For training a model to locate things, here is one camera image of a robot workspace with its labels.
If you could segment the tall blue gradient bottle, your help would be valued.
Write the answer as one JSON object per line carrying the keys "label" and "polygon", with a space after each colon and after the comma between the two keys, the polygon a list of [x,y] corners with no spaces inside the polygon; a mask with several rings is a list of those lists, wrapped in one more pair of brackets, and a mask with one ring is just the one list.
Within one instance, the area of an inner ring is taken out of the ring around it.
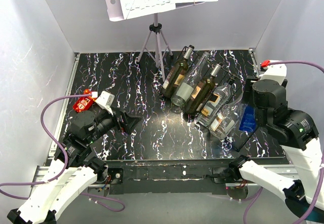
{"label": "tall blue gradient bottle", "polygon": [[242,119],[239,125],[240,131],[253,132],[256,129],[255,110],[247,105],[244,109]]}

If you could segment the square clear bottle gold cap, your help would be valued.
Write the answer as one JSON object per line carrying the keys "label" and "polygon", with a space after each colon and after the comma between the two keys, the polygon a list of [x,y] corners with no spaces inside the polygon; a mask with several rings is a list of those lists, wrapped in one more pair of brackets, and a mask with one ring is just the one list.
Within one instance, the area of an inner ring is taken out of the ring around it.
{"label": "square clear bottle gold cap", "polygon": [[229,99],[232,95],[232,85],[234,83],[234,79],[230,79],[225,82],[222,86],[218,86],[212,93],[209,100],[206,102],[200,114],[197,117],[197,122],[207,127],[213,121],[216,113],[224,105],[224,103]]}

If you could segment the round clear bottle cork stopper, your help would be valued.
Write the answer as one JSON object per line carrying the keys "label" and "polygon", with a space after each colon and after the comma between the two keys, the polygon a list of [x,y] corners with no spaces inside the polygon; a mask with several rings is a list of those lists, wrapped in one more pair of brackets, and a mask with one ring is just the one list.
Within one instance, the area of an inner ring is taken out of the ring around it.
{"label": "round clear bottle cork stopper", "polygon": [[212,135],[222,140],[230,133],[234,126],[241,120],[244,104],[241,98],[224,105],[216,114],[209,126]]}

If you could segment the dark Primitivo wine bottle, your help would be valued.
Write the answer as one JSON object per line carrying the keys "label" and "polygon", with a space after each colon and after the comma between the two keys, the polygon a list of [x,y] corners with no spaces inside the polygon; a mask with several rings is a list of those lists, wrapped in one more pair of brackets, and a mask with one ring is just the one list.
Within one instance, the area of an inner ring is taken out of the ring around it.
{"label": "dark Primitivo wine bottle", "polygon": [[197,110],[201,107],[204,99],[215,87],[215,78],[221,70],[223,64],[217,63],[210,72],[209,77],[202,78],[191,93],[188,102],[185,105],[185,113],[188,115],[195,115]]}

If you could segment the clear glass bottle grey label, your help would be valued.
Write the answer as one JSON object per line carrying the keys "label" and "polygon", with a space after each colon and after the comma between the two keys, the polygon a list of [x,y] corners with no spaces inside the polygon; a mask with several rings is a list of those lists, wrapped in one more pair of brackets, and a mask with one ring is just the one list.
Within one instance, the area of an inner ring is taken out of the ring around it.
{"label": "clear glass bottle grey label", "polygon": [[184,107],[195,86],[202,78],[202,70],[209,56],[209,52],[204,52],[197,64],[185,76],[184,80],[182,81],[178,89],[176,89],[175,94],[171,98],[171,102],[174,105],[178,107]]}

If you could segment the green wine bottle brown label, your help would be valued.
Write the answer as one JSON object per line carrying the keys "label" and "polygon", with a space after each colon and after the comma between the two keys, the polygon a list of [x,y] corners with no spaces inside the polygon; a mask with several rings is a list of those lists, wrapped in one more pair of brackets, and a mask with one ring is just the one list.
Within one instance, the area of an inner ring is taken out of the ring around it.
{"label": "green wine bottle brown label", "polygon": [[188,60],[193,50],[194,46],[189,45],[183,57],[178,59],[170,70],[161,89],[161,93],[164,97],[171,98],[177,87],[183,81],[189,68]]}

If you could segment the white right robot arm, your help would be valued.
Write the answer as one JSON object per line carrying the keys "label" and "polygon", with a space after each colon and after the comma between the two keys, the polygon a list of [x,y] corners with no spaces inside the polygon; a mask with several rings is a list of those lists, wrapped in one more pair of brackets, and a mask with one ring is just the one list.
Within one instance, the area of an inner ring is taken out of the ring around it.
{"label": "white right robot arm", "polygon": [[257,125],[277,140],[299,178],[274,173],[243,155],[229,163],[230,178],[254,182],[275,194],[298,217],[297,223],[323,223],[323,153],[312,117],[289,108],[285,86],[271,79],[248,77],[242,101],[254,108]]}

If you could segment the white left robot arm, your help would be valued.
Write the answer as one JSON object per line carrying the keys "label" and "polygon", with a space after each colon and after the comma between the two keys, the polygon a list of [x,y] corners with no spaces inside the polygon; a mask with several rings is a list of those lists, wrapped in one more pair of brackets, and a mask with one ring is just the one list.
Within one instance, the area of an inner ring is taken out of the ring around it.
{"label": "white left robot arm", "polygon": [[37,185],[26,202],[12,209],[7,218],[11,223],[56,223],[66,207],[94,183],[111,183],[122,171],[110,170],[97,157],[87,159],[91,144],[112,128],[131,134],[142,120],[121,108],[112,111],[82,111],[73,118],[42,183]]}

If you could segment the red toy truck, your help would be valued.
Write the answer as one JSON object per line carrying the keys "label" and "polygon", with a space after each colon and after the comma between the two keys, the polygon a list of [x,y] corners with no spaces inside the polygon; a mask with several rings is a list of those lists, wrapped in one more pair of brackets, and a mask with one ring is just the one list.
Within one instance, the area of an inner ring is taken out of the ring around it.
{"label": "red toy truck", "polygon": [[90,106],[95,102],[96,97],[92,96],[83,96],[80,97],[77,102],[73,105],[73,109],[75,112],[80,113],[82,111],[86,111],[90,108]]}

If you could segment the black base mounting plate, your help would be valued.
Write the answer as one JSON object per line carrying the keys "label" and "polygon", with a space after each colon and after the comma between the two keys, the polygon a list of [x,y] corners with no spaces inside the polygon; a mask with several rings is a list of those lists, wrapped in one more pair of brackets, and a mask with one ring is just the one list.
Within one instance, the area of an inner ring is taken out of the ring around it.
{"label": "black base mounting plate", "polygon": [[220,180],[229,160],[125,160],[107,161],[110,181],[89,187],[103,196],[146,193],[211,193],[237,199],[248,196],[247,184]]}

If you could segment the lilac tripod music stand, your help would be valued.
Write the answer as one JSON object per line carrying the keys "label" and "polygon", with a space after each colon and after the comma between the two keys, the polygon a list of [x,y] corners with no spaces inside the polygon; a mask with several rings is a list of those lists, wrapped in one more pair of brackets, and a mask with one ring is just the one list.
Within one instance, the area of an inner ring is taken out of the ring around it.
{"label": "lilac tripod music stand", "polygon": [[[127,20],[123,17],[120,0],[105,0],[105,1],[106,1],[107,13],[110,21],[119,22],[119,21]],[[182,7],[193,6],[193,5],[195,4],[184,3],[182,5],[176,5],[176,8],[182,8]],[[163,34],[161,24],[158,22],[158,14],[159,13],[151,14],[153,16],[153,23],[150,25],[149,33],[140,51],[138,60],[141,60],[144,51],[148,51],[147,43],[150,37],[152,35],[155,36],[155,55],[152,55],[151,53],[149,53],[149,55],[154,59],[155,66],[161,69],[162,77],[164,80],[166,76],[165,76],[163,58],[167,51],[171,55],[173,54],[173,52],[165,38],[165,35]]]}

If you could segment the aluminium frame rail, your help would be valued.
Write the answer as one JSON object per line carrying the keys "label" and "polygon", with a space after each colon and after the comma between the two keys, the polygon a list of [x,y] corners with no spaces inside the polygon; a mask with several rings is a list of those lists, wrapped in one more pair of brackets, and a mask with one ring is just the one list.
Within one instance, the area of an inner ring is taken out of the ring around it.
{"label": "aluminium frame rail", "polygon": [[[49,166],[39,166],[35,172],[33,181],[38,182],[42,181],[43,177],[48,173]],[[69,176],[69,179],[66,180],[64,186],[66,186],[76,175],[81,171],[82,167],[74,168],[74,172]]]}

